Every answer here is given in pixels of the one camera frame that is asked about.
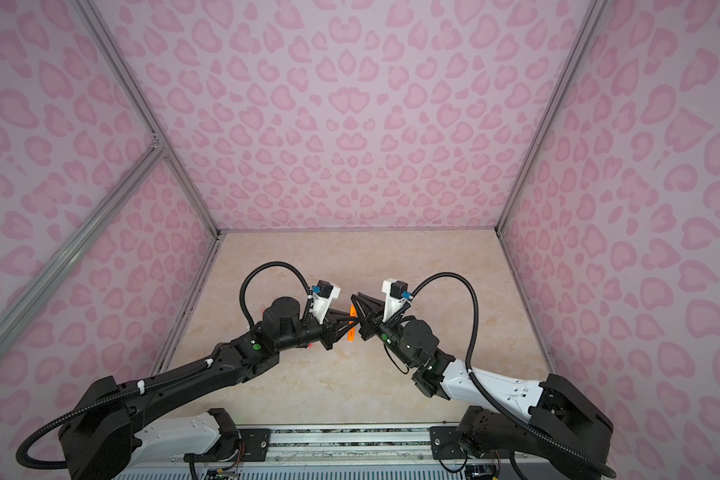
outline marble surface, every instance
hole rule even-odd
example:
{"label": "marble surface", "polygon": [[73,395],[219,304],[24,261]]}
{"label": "marble surface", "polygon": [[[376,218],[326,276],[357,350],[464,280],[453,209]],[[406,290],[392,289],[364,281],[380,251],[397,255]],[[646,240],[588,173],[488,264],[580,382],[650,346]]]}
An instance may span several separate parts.
{"label": "marble surface", "polygon": [[[173,356],[171,367],[198,360],[218,342],[243,334],[248,324],[238,293],[246,275],[271,260],[293,264],[307,282],[342,288],[332,304],[349,310],[351,294],[384,298],[382,281],[407,281],[411,290],[442,271],[466,277],[480,302],[480,330],[472,364],[506,376],[545,379],[547,367],[492,230],[232,233],[221,246],[210,278]],[[270,268],[249,285],[254,321],[278,296],[303,306],[304,292],[288,270]],[[427,285],[408,312],[426,320],[440,349],[464,358],[472,305],[453,279]],[[278,366],[250,382],[217,390],[174,410],[190,416],[223,407],[239,425],[296,423],[458,422],[468,404],[427,398],[390,363],[379,340],[346,339],[280,354]]]}

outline diagonal metal beam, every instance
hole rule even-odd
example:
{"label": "diagonal metal beam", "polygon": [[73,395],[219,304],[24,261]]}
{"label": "diagonal metal beam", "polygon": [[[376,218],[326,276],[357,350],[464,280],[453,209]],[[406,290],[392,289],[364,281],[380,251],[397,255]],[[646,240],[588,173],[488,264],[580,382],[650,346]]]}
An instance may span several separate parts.
{"label": "diagonal metal beam", "polygon": [[197,191],[195,185],[190,180],[184,166],[179,161],[176,151],[170,143],[170,139],[166,135],[166,132],[160,126],[160,122],[157,120],[152,107],[146,100],[144,92],[141,90],[136,76],[131,71],[128,63],[125,62],[120,49],[117,47],[117,43],[114,40],[114,36],[106,26],[104,18],[101,16],[99,9],[94,4],[93,0],[69,0],[72,8],[77,11],[80,16],[80,20],[85,25],[88,33],[96,43],[102,56],[110,66],[112,73],[114,74],[120,86],[123,88],[125,95],[128,97],[136,113],[144,125],[152,133],[155,140],[163,142],[168,149],[168,165],[173,171],[174,175],[179,181],[179,186],[184,190],[184,194],[189,199],[192,207],[194,207],[197,214],[202,219],[202,222],[210,230],[211,235],[214,238],[219,236],[219,227],[213,219],[208,206],[202,200],[200,192]]}
{"label": "diagonal metal beam", "polygon": [[136,162],[136,166],[99,203],[67,243],[51,257],[43,271],[35,278],[22,297],[0,316],[0,360],[19,339],[40,308],[56,292],[67,275],[96,243],[128,199],[139,189],[144,179],[160,162],[167,160],[162,144],[150,147]]}
{"label": "diagonal metal beam", "polygon": [[534,137],[531,139],[530,148],[528,148],[528,152],[523,159],[518,177],[515,178],[514,184],[512,185],[507,204],[504,206],[504,210],[502,210],[501,216],[499,217],[499,223],[496,226],[497,232],[504,231],[509,223],[512,212],[515,207],[518,206],[518,199],[520,198],[520,193],[523,191],[523,188],[525,188],[530,168],[536,164],[539,153],[541,152],[541,146],[544,145],[549,133],[552,131],[557,116],[564,108],[565,99],[574,86],[576,77],[584,66],[584,61],[592,48],[597,33],[604,24],[605,18],[608,16],[610,4],[611,0],[592,0],[592,3],[584,14],[584,20],[574,40],[574,45],[568,53],[568,57],[563,65],[563,71],[560,72],[560,77],[552,91],[547,109],[541,117],[541,122],[539,122],[539,127],[536,129]]}

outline pink wall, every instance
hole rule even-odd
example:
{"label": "pink wall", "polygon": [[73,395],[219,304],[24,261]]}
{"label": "pink wall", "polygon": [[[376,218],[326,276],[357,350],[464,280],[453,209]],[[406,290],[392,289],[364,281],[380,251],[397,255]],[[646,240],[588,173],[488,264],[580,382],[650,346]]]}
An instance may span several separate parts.
{"label": "pink wall", "polygon": [[97,3],[236,229],[495,225],[588,4]]}
{"label": "pink wall", "polygon": [[[93,381],[149,374],[209,240],[159,164],[0,362],[0,480],[68,478],[66,471],[25,472],[16,447],[74,406]],[[55,435],[33,452],[61,458]]]}
{"label": "pink wall", "polygon": [[64,0],[0,2],[0,314],[148,139]]}
{"label": "pink wall", "polygon": [[621,478],[720,478],[720,2],[619,1],[508,245]]}

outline orange object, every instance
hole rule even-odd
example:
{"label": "orange object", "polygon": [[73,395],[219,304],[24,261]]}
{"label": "orange object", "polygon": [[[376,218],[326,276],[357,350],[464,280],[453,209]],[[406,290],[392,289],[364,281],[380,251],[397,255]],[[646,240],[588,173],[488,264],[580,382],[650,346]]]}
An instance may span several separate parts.
{"label": "orange object", "polygon": [[[355,310],[355,306],[352,305],[349,307],[349,316],[354,316],[357,318],[358,312]],[[352,330],[347,333],[347,341],[354,342],[355,341],[355,327],[352,328]]]}

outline heart pattern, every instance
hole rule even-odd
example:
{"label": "heart pattern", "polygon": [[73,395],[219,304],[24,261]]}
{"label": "heart pattern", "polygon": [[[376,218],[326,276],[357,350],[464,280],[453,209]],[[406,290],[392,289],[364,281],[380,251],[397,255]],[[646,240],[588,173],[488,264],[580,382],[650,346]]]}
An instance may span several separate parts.
{"label": "heart pattern", "polygon": [[[0,478],[58,478],[20,467],[16,447],[95,380],[149,375],[209,244],[159,163],[0,361]],[[55,436],[36,448],[61,456]]]}
{"label": "heart pattern", "polygon": [[496,225],[586,6],[98,2],[231,229]]}
{"label": "heart pattern", "polygon": [[65,2],[0,2],[0,314],[151,142]]}
{"label": "heart pattern", "polygon": [[720,2],[614,3],[505,238],[619,477],[720,478]]}

